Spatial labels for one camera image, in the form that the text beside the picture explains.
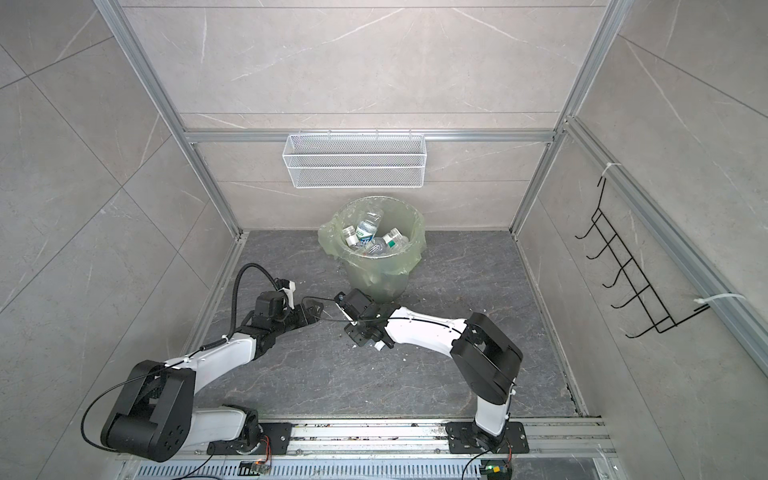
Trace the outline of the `clear bottle white label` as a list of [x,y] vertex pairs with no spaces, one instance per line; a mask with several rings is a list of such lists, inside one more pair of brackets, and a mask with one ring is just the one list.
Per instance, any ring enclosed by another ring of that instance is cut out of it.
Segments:
[[371,209],[366,212],[356,227],[356,236],[363,244],[372,241],[379,229],[383,212],[379,209]]

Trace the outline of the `clear bottle blue cap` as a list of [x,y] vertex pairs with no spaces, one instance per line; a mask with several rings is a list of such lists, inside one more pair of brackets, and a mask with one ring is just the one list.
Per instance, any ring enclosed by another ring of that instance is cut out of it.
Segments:
[[379,257],[386,255],[389,251],[389,247],[386,242],[379,237],[367,242],[363,248],[363,254],[368,257]]

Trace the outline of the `clear bottle red label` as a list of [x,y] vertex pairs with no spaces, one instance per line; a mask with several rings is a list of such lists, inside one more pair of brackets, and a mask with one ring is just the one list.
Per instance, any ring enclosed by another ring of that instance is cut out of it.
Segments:
[[345,244],[350,249],[355,250],[355,249],[357,249],[361,245],[360,239],[357,236],[356,227],[353,226],[353,225],[344,227],[342,229],[342,237],[343,237],[343,240],[345,241]]

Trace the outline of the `clear bottle green ring cap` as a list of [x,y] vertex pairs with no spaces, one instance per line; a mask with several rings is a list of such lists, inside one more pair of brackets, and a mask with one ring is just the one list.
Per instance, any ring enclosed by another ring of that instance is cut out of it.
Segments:
[[398,228],[392,228],[382,236],[382,240],[385,244],[386,252],[392,254],[405,250],[410,244],[410,239],[402,234]]

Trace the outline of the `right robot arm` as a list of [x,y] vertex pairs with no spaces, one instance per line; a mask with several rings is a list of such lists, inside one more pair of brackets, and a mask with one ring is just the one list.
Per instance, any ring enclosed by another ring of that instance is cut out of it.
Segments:
[[475,441],[496,444],[502,438],[524,355],[488,316],[430,316],[377,303],[358,289],[337,294],[334,302],[349,321],[345,332],[359,346],[380,350],[406,344],[451,358],[477,397]]

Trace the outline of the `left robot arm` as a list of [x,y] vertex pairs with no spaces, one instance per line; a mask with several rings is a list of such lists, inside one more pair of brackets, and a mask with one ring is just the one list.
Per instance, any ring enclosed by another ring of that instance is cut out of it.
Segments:
[[290,295],[264,292],[232,333],[165,362],[142,361],[117,386],[100,434],[100,447],[155,462],[184,447],[205,445],[210,455],[249,454],[264,448],[258,413],[248,407],[195,407],[214,380],[263,356],[287,332],[318,322],[323,304],[294,305]]

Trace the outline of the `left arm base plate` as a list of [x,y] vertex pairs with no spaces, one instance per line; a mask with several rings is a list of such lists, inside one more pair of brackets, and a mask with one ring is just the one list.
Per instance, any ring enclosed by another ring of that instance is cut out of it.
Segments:
[[206,454],[224,455],[285,455],[288,451],[293,425],[291,423],[260,423],[244,427],[234,440],[210,442]]

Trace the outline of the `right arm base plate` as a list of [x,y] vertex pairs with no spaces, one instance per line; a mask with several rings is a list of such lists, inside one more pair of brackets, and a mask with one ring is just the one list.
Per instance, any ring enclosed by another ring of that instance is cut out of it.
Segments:
[[474,422],[448,422],[445,424],[449,451],[452,454],[527,454],[530,447],[524,425],[507,422],[502,432],[493,436]]

